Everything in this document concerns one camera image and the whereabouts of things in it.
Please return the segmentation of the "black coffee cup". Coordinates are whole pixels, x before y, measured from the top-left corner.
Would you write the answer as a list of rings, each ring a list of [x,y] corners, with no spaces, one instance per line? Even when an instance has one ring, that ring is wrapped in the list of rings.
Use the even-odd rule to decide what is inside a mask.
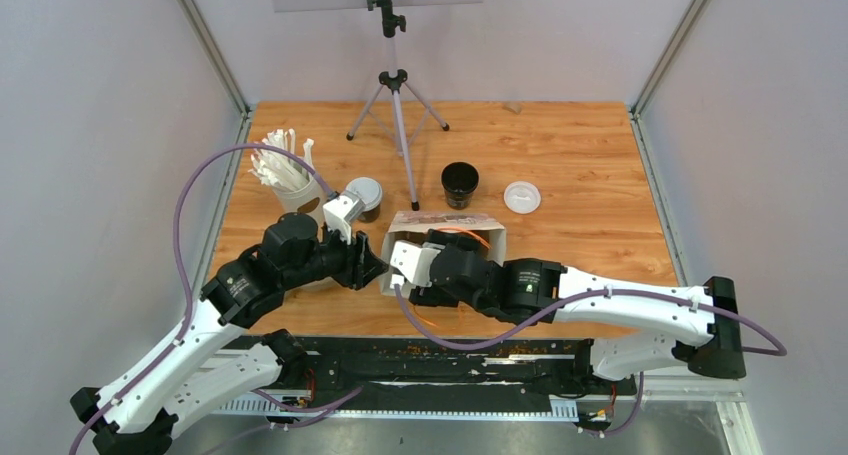
[[[379,218],[380,212],[381,206],[379,204],[373,207],[366,207],[358,216],[357,220],[362,223],[372,223]]]

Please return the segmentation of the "kraft paper takeout bag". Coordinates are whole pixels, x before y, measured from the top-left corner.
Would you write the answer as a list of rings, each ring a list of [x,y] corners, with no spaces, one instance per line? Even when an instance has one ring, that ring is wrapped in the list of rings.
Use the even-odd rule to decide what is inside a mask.
[[[502,263],[507,248],[506,228],[487,214],[440,213],[425,211],[399,211],[395,214],[384,236],[381,258],[388,262],[398,241],[423,245],[445,244],[449,236],[473,241],[486,259]],[[480,335],[494,336],[494,330],[502,323],[475,314],[464,304],[435,307],[429,304],[414,305],[412,286],[405,284],[402,295],[412,316],[427,330],[436,335],[457,338]]]

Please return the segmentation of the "white plastic cup lid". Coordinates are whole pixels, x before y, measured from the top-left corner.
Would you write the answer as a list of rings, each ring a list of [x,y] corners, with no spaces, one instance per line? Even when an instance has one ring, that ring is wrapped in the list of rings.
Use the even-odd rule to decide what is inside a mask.
[[[370,177],[357,177],[351,180],[347,184],[346,190],[356,195],[363,202],[365,211],[377,208],[383,198],[381,184]]]

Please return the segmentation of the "black paper cup stack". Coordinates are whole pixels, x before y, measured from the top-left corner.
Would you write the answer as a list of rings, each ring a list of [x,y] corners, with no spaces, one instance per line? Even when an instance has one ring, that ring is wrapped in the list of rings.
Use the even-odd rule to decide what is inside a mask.
[[[457,210],[467,208],[479,181],[479,172],[467,162],[446,165],[441,173],[441,184],[447,205]]]

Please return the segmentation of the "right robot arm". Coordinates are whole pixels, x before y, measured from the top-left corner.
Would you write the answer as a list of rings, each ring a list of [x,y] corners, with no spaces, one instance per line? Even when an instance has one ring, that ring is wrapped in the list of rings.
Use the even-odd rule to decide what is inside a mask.
[[[584,392],[679,365],[714,379],[747,374],[730,278],[657,286],[536,258],[497,262],[481,249],[478,241],[451,233],[430,234],[422,244],[398,241],[390,256],[392,282],[413,304],[465,304],[515,326],[580,321],[634,329],[631,336],[588,341],[570,367],[573,383]]]

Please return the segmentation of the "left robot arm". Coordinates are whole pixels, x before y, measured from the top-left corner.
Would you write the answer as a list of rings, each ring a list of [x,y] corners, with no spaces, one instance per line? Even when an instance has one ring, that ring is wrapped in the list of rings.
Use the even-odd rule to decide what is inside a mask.
[[[201,289],[179,325],[119,379],[83,387],[70,399],[100,454],[164,454],[188,427],[242,393],[276,382],[298,386],[306,352],[287,330],[262,336],[235,360],[212,371],[199,368],[267,313],[286,292],[330,278],[360,290],[385,273],[387,263],[368,236],[347,236],[287,213],[260,243],[222,265]]]

